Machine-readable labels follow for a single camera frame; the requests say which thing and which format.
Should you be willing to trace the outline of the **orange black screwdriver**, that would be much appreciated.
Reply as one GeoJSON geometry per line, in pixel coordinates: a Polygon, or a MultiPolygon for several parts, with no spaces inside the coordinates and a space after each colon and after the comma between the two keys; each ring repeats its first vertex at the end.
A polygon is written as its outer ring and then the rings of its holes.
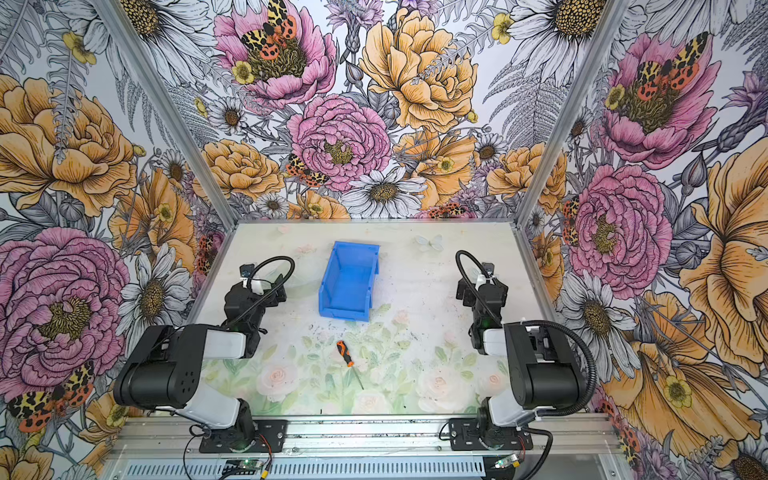
{"type": "Polygon", "coordinates": [[[356,370],[355,363],[351,357],[349,347],[347,346],[346,342],[343,340],[339,340],[336,343],[336,348],[339,353],[339,355],[342,357],[345,365],[352,371],[352,374],[354,378],[357,380],[358,384],[362,389],[365,389],[362,380],[358,374],[358,371],[356,370]]]}

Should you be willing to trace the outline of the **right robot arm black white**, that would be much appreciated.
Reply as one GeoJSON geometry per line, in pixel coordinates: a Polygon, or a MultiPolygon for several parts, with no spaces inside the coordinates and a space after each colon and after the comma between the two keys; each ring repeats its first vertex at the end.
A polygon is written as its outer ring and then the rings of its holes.
{"type": "Polygon", "coordinates": [[[477,417],[448,423],[454,451],[518,450],[533,447],[524,430],[546,411],[569,415],[588,393],[570,336],[552,322],[500,320],[508,287],[492,278],[457,282],[456,299],[472,311],[468,330],[477,353],[501,359],[509,385],[486,395],[477,417]]]}

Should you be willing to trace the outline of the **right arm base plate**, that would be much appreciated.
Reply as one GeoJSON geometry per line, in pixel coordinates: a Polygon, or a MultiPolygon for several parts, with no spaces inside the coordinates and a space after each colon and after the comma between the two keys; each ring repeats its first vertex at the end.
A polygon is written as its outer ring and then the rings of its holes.
{"type": "Polygon", "coordinates": [[[453,451],[531,450],[531,435],[514,427],[498,427],[477,418],[451,418],[447,435],[453,451]]]}

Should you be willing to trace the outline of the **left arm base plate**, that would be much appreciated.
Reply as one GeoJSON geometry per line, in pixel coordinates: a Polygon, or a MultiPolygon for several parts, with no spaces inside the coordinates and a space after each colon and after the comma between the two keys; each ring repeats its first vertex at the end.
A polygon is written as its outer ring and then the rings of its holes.
{"type": "Polygon", "coordinates": [[[213,430],[201,440],[202,454],[280,453],[287,437],[287,420],[253,420],[250,427],[237,425],[213,430]]]}

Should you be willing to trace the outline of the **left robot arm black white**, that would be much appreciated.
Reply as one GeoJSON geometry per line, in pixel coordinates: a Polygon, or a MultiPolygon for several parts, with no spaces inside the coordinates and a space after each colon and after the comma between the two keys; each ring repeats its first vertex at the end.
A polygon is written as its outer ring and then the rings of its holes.
{"type": "Polygon", "coordinates": [[[220,325],[147,328],[113,387],[117,404],[145,411],[172,412],[203,427],[213,447],[234,452],[265,448],[267,440],[252,418],[248,402],[226,396],[202,379],[207,360],[245,360],[256,353],[266,330],[267,309],[287,299],[280,274],[262,280],[259,291],[250,281],[235,284],[225,295],[220,325]]]}

